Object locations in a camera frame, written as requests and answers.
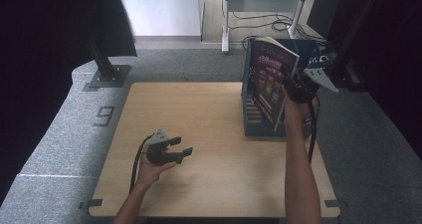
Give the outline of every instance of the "baseboard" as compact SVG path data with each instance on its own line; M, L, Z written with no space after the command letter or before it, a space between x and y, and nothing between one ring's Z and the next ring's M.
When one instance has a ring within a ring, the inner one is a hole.
M135 36L135 42L201 42L201 36Z

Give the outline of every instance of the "book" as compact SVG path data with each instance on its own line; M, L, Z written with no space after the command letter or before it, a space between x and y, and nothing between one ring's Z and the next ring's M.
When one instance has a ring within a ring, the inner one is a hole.
M283 82L287 74L296 72L299 55L270 37L256 38L253 48L252 100L276 131L285 106Z

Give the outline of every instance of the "wooden table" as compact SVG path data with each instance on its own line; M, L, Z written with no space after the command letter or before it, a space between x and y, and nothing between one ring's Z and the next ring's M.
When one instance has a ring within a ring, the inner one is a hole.
M182 164L162 173L147 192L146 217L284 217L286 143L247 137L241 83L137 83L130 89L90 207L93 216L115 216L125 200L140 143L162 128L193 147ZM318 146L312 167L322 217L338 207Z

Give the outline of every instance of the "human hand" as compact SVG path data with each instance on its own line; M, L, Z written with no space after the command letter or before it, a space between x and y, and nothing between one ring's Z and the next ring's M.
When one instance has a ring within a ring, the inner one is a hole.
M285 125L288 128L300 128L309 114L310 110L308 104L298 104L292 101L284 86L282 86L285 95Z
M137 180L135 186L142 186L149 188L152 183L159 179L161 172L166 171L176 165L176 162L168 162L162 166L151 163L146 158L146 152L148 151L148 144L145 145L142 151L142 156L139 161L139 171L137 172Z

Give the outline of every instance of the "black cable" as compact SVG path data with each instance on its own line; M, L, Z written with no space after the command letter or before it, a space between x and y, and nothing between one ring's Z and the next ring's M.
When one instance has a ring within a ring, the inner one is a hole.
M308 159L311 162L313 160L314 147L316 145L316 140L317 140L317 117L316 117L316 112L313 106L313 99L311 98L311 95L307 89L307 86L305 86L305 83L302 79L298 79L298 80L301 83L301 86L303 86L305 90L305 94L307 94L307 103L308 103L308 108L310 109L310 115L311 115L311 142L310 142L310 149L308 151Z
M131 180L130 180L129 193L131 192L131 190L133 189L133 186L134 186L134 182L135 182L135 179L136 179L136 173L137 173L137 167L138 167L138 164L139 164L140 155L142 154L143 146L145 145L146 141L149 140L152 136L153 136L153 134L146 137L143 140L142 144L140 145L139 149L137 150L136 157L134 158L134 162L133 162L132 177L131 177Z
M223 18L225 18L226 17L226 14L224 13L223 0L221 0L221 12L223 14ZM273 30L275 30L275 31L284 32L284 31L288 30L292 26L292 23L293 23L293 19L292 18L290 18L288 16L285 16L285 15L281 15L279 13L270 14L270 15L263 15L263 16L254 16L254 17L239 17L234 12L232 14L237 19L242 19L242 20L243 19L265 18L265 17L276 17L277 18L277 20L274 21L274 22L272 22L272 23L267 23L267 24L258 25L258 26L238 26L238 27L230 27L230 26L228 26L228 28L233 29L233 30L234 29L242 29L242 28L261 28L261 27L271 26L271 28ZM277 25L284 25L285 27L284 28L277 28ZM300 24L298 24L298 26L297 26L297 31L298 31L300 37L302 37L303 39L316 40L316 43L319 46L322 46L322 47L326 47L327 46L327 41L325 41L322 38L315 37L315 36L312 36L312 35L307 34L305 32L305 29ZM243 40L243 42L242 42L242 46L243 46L244 49L246 49L246 47L244 45L244 41L247 38L245 38Z
M316 95L316 101L317 101L317 109L316 109L316 122L317 122L317 118L319 117L319 107L320 107L319 97L317 95Z
M245 41L246 41L248 38L257 38L257 37L259 37L259 36L248 36L248 37L244 38L244 39L243 39L243 41L242 41L242 47L243 47L243 49L245 49L245 51L247 51L247 50L248 50L248 48L247 48L247 47L245 47Z

